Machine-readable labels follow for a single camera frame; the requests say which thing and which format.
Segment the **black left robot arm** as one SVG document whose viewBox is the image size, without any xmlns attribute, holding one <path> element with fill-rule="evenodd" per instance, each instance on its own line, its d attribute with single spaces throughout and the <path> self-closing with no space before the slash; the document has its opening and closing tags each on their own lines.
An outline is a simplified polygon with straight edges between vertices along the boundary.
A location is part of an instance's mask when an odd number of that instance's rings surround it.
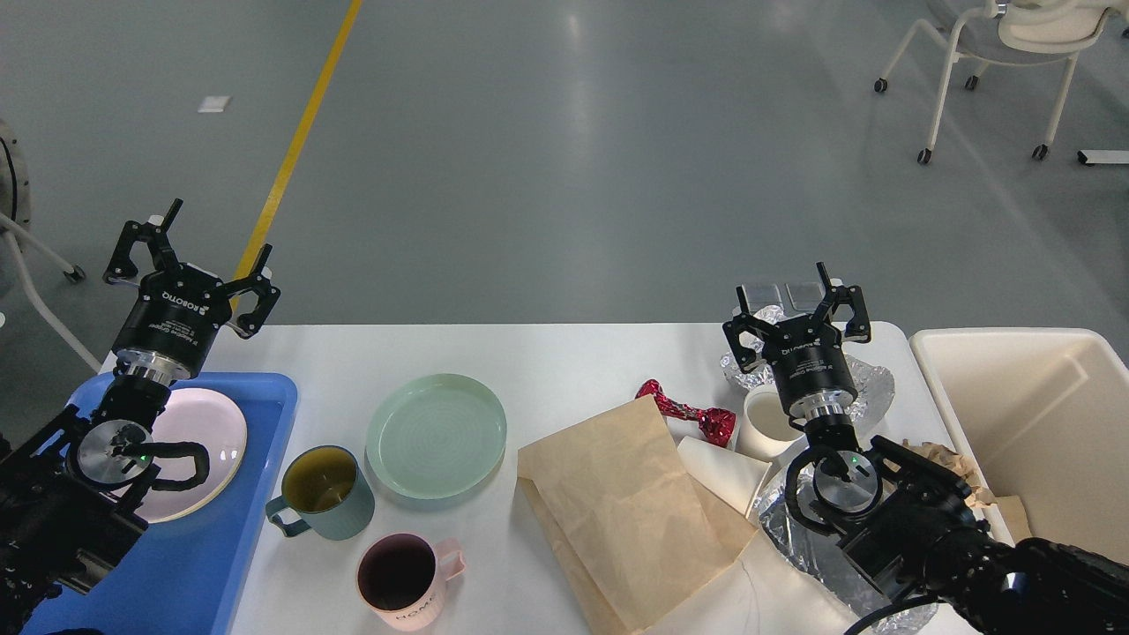
<svg viewBox="0 0 1129 635">
<path fill-rule="evenodd" d="M 231 281 L 182 261 L 167 233 L 180 212 L 126 221 L 104 280 L 137 287 L 112 345 L 108 389 L 88 417 L 68 405 L 20 447 L 3 445 L 1 568 L 3 632 L 17 634 L 62 588 L 88 594 L 145 534 L 138 508 L 150 492 L 185 492 L 210 475 L 199 442 L 158 442 L 154 421 L 173 385 L 194 379 L 222 327 L 259 333 L 280 297 L 271 245 Z"/>
</svg>

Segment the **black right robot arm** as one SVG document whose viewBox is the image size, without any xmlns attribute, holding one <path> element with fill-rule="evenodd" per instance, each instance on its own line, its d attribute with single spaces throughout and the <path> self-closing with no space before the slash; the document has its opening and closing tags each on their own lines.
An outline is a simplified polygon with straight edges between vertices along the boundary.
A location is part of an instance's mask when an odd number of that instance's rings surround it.
<svg viewBox="0 0 1129 635">
<path fill-rule="evenodd" d="M 723 334 L 742 371 L 773 371 L 784 414 L 806 441 L 787 466 L 784 498 L 799 527 L 835 547 L 887 606 L 849 628 L 943 602 L 983 634 L 1124 634 L 1126 566 L 1075 546 L 995 540 L 977 521 L 971 488 L 953 471 L 886 438 L 864 449 L 849 417 L 858 390 L 846 342 L 870 341 L 859 286 L 819 264 L 823 296 L 808 313 L 758 318 L 743 286 Z"/>
</svg>

